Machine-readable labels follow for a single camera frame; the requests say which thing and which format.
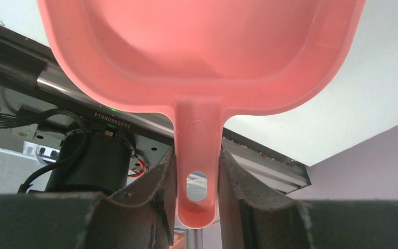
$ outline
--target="black cylinder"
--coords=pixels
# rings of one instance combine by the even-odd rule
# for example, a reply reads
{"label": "black cylinder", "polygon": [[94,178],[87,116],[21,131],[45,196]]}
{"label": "black cylinder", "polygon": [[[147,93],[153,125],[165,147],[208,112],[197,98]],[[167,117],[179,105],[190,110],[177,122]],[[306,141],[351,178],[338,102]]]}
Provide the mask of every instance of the black cylinder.
{"label": "black cylinder", "polygon": [[[68,136],[58,161],[78,148],[82,133]],[[125,186],[131,150],[120,139],[103,133],[88,133],[88,143],[81,157],[72,165],[51,172],[45,192],[101,191],[106,195]]]}

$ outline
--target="pink plastic tray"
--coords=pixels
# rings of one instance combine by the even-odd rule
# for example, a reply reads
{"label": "pink plastic tray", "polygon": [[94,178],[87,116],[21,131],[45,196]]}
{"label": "pink plastic tray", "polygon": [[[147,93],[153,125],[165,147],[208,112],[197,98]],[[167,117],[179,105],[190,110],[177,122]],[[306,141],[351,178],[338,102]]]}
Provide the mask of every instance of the pink plastic tray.
{"label": "pink plastic tray", "polygon": [[[216,216],[223,124],[295,108],[349,51],[364,0],[38,0],[61,67],[102,104],[162,113],[175,127],[177,215]],[[187,176],[208,177],[205,200]]]}

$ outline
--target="serial number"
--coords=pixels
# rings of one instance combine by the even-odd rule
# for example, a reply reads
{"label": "serial number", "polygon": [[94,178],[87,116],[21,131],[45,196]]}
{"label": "serial number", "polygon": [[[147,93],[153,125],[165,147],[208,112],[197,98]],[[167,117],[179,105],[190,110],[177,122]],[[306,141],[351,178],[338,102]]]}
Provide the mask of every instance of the serial number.
{"label": "serial number", "polygon": [[129,123],[125,123],[125,122],[123,122],[123,121],[120,121],[120,120],[117,120],[117,119],[115,119],[115,118],[106,116],[106,115],[104,115],[104,114],[95,113],[95,117],[96,117],[96,118],[100,118],[100,119],[102,119],[102,120],[106,120],[106,121],[111,122],[111,123],[114,123],[114,124],[116,124],[116,125],[118,125],[118,126],[122,126],[122,127],[124,127],[124,128],[130,129],[130,124],[129,124]]}

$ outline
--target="orange object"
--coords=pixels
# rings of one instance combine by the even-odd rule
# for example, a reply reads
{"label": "orange object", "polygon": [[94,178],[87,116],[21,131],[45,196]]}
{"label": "orange object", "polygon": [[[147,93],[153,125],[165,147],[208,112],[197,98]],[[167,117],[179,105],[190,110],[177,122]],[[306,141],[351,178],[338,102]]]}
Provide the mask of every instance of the orange object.
{"label": "orange object", "polygon": [[[174,124],[177,215],[216,216],[222,127],[232,116],[295,108],[342,65],[364,0],[38,0],[48,41],[93,99]],[[208,178],[205,200],[187,176]]]}

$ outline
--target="oval hole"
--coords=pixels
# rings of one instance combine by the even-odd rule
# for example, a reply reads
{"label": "oval hole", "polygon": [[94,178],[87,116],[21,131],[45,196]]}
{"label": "oval hole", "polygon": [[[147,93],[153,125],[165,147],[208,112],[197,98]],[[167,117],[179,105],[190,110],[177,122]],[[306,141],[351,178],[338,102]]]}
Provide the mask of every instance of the oval hole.
{"label": "oval hole", "polygon": [[207,197],[207,176],[202,172],[193,172],[187,178],[187,197],[190,201],[200,202]]}

